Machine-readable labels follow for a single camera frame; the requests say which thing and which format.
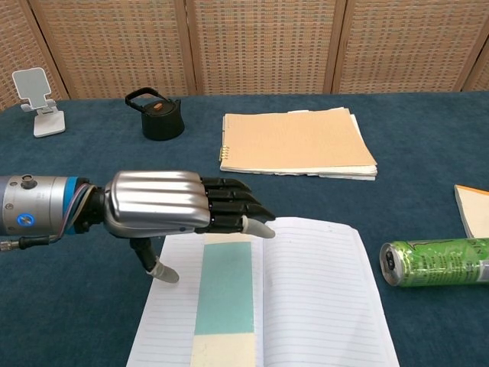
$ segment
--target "green energy drink can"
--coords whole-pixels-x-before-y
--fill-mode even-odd
[[[380,260],[390,285],[489,283],[489,239],[395,241],[382,246]]]

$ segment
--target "blue carpet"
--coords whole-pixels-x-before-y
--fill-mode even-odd
[[[378,162],[375,182],[219,170],[226,112],[338,106],[357,116]],[[465,235],[453,185],[489,189],[489,93],[186,97],[186,130],[165,142],[146,140],[138,112],[121,99],[59,107],[66,132],[42,139],[32,136],[34,114],[19,106],[0,114],[0,175],[84,176],[98,185],[119,170],[239,178],[277,216],[360,231],[401,366],[487,364],[489,287],[391,287],[378,252],[395,239]],[[127,241],[102,227],[49,247],[0,254],[0,365],[125,365],[150,285]]]

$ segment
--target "yellow notepad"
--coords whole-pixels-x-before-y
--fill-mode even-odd
[[[460,217],[468,238],[489,238],[489,192],[455,185]]]
[[[356,121],[344,108],[227,114],[222,140],[223,171],[376,174],[377,163],[361,138]],[[356,167],[369,167],[369,170],[356,172]]]

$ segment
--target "white phone holder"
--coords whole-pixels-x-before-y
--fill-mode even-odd
[[[34,136],[59,134],[65,131],[64,112],[58,110],[53,99],[46,99],[51,94],[51,88],[42,67],[27,70],[17,70],[12,73],[15,88],[20,99],[29,103],[21,105],[22,111],[37,111],[34,118]]]

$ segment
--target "robotic hand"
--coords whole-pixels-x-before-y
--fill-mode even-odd
[[[0,176],[0,252],[49,245],[64,234],[104,222],[129,239],[146,272],[175,283],[151,248],[151,237],[180,233],[241,232],[275,236],[264,225],[275,216],[239,180],[202,178],[187,171],[121,171],[105,187],[81,177]]]

